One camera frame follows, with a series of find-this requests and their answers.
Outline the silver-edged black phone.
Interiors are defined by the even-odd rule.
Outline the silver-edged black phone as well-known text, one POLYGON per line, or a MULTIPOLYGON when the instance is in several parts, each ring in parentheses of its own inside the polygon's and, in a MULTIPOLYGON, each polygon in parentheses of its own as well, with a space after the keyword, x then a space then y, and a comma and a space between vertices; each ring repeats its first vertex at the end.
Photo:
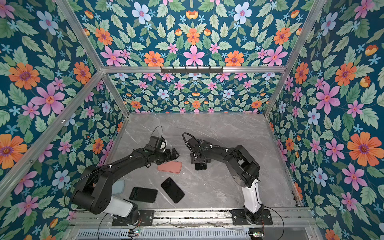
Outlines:
POLYGON ((205 171, 207 169, 207 163, 196 163, 195 170, 196 171, 205 171))

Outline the pink phone case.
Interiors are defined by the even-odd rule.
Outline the pink phone case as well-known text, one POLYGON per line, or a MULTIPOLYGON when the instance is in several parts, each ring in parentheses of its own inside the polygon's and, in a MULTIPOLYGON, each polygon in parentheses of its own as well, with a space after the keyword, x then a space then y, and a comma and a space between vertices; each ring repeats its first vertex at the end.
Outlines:
POLYGON ((171 161, 167 163, 163 163, 157 167, 158 171, 179 174, 182 170, 183 163, 178 161, 171 161))

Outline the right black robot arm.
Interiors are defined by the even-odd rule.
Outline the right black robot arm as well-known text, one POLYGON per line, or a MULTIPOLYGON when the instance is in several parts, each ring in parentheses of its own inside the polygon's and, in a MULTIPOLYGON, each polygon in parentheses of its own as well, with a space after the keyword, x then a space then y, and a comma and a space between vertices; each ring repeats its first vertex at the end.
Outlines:
POLYGON ((226 165, 233 180, 242 188, 244 195, 243 218, 251 225, 256 225, 262 218, 264 205, 259 193, 260 165, 242 145, 225 148, 207 141, 190 139, 186 143, 191 151, 193 165, 204 165, 211 160, 226 165))

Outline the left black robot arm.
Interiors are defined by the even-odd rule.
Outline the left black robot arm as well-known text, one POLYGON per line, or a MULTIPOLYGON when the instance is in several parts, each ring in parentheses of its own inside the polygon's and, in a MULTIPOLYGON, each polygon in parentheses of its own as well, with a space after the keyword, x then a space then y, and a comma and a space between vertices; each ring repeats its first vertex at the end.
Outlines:
POLYGON ((138 206, 128 200, 114 197, 114 183, 136 169, 150 164, 168 163, 179 156, 176 149, 136 149, 130 155, 109 165, 87 167, 75 185, 71 202, 94 215, 109 214, 125 219, 128 225, 135 225, 139 221, 138 206))

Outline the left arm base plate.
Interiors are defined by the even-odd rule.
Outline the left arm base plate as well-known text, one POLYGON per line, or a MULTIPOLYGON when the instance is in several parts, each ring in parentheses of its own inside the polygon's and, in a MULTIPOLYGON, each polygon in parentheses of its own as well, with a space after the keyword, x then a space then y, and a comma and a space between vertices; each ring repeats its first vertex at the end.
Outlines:
POLYGON ((153 210, 133 210, 127 217, 114 216, 114 227, 151 226, 154 220, 153 210))

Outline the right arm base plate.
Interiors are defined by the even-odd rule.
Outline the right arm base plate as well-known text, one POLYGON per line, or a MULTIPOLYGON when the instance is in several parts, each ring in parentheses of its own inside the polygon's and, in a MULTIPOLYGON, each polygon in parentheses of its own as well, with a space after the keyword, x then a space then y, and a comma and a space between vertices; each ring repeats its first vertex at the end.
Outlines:
POLYGON ((232 222, 235 226, 271 226, 273 225, 273 220, 271 212, 266 209, 259 209, 256 213, 251 213, 245 211, 244 209, 232 209, 229 210, 229 213, 232 215, 232 222))

